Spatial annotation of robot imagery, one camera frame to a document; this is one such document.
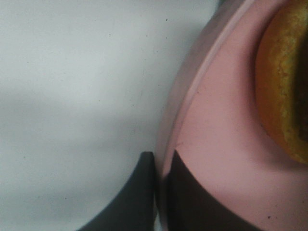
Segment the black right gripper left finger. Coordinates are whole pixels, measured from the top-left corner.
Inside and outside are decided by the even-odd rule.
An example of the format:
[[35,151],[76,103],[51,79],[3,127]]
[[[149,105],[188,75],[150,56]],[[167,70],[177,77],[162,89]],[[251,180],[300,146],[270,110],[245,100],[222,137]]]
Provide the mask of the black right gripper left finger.
[[154,229],[154,154],[141,153],[117,196],[81,231],[152,231]]

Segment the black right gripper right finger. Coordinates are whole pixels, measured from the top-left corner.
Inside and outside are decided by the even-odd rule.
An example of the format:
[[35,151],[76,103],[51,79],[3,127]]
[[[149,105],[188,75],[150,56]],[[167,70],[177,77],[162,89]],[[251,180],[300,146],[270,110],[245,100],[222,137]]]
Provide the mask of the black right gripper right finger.
[[170,231],[260,231],[213,197],[195,179],[177,150],[167,177],[167,226]]

